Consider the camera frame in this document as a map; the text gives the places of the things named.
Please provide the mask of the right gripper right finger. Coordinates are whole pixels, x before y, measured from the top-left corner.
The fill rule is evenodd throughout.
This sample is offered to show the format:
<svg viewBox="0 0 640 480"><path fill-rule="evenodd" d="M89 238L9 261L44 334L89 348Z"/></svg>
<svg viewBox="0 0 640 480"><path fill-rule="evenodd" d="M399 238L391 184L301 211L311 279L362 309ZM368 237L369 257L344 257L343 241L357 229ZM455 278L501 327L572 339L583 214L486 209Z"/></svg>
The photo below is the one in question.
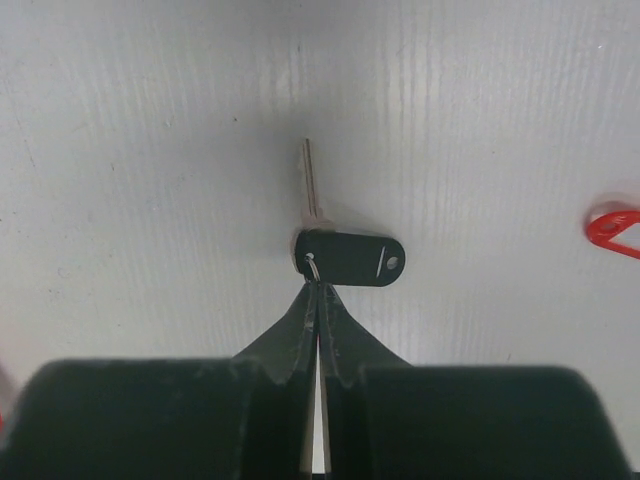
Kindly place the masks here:
<svg viewBox="0 0 640 480"><path fill-rule="evenodd" d="M331 479L631 479L592 386L549 365L413 366L318 290Z"/></svg>

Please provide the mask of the black tag key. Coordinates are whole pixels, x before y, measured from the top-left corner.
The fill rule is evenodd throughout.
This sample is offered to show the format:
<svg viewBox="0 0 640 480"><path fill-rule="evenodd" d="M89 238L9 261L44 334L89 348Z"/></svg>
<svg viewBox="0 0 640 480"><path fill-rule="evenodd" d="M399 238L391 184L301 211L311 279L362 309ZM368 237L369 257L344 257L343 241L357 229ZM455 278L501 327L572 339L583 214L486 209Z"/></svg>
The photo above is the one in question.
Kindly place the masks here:
<svg viewBox="0 0 640 480"><path fill-rule="evenodd" d="M338 227L320 204L311 141L302 141L301 225L291 241L296 271L308 281L349 287L386 287L399 279L407 255L390 235Z"/></svg>

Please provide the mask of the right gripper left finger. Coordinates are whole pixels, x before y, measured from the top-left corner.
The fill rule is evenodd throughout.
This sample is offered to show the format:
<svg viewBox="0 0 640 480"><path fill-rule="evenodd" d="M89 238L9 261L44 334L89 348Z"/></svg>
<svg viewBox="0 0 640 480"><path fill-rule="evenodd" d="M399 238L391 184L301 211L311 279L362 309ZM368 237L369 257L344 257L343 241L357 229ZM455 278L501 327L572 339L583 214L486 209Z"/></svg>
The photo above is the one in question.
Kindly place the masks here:
<svg viewBox="0 0 640 480"><path fill-rule="evenodd" d="M1 433L5 479L308 479L318 287L231 358L67 359Z"/></svg>

